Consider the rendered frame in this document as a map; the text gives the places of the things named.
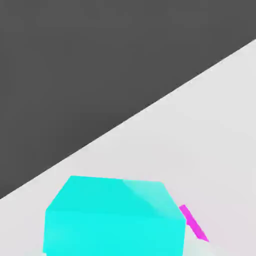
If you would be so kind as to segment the small cyan cube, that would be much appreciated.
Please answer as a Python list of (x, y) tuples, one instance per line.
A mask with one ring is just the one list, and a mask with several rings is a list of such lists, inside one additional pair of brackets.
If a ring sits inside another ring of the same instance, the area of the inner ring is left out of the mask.
[(46, 256), (183, 256), (186, 220), (159, 181), (72, 175), (45, 211)]

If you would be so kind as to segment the small magenta cube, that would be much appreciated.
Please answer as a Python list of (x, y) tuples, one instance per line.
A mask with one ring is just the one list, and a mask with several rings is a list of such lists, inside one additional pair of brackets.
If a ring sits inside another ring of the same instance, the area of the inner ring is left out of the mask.
[(209, 242), (207, 236), (205, 235), (204, 231), (201, 229), (200, 225), (197, 223), (193, 215), (191, 214), (190, 210), (187, 208), (185, 204), (179, 206), (180, 211), (184, 215), (186, 219), (186, 224), (191, 228), (195, 236), (203, 240), (205, 242)]

